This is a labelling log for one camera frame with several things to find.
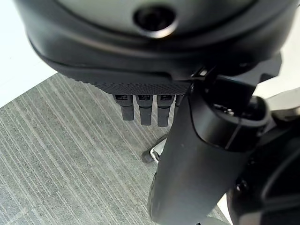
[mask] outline textured plastic panel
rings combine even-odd
[[[92,83],[109,94],[114,95],[162,95],[185,94],[190,86],[189,82],[173,82],[170,84],[148,83]]]

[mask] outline striped carpet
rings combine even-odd
[[[156,165],[140,155],[169,130],[156,111],[124,122],[112,96],[59,74],[1,108],[0,224],[153,225]]]

